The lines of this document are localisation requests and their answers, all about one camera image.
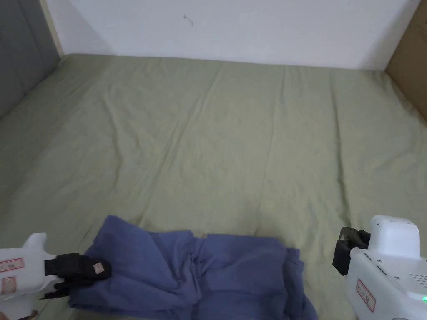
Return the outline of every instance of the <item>mattress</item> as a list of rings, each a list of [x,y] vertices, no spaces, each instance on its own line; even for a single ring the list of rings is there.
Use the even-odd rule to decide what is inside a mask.
[[[340,228],[409,218],[427,254],[427,127],[383,72],[65,57],[0,122],[0,243],[83,253],[104,218],[301,249],[321,319],[354,319]],[[106,319],[37,302],[40,319]]]

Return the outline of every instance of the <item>red label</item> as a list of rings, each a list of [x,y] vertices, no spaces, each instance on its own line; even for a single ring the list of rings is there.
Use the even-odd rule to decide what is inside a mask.
[[[12,294],[16,292],[16,277],[10,276],[1,279],[1,294]]]
[[[0,272],[6,272],[25,267],[22,258],[0,261]]]
[[[377,301],[375,300],[374,296],[369,292],[368,288],[366,288],[366,286],[363,284],[363,282],[360,279],[357,281],[356,291],[360,295],[360,297],[363,299],[363,301],[365,301],[369,310],[371,310],[371,312],[374,312],[375,304],[377,303]]]

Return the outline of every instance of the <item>fabric fold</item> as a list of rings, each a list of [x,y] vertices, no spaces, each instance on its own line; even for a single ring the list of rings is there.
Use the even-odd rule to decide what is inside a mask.
[[[267,237],[146,232],[109,216],[86,254],[110,279],[70,295],[71,307],[149,319],[317,319],[299,250]]]

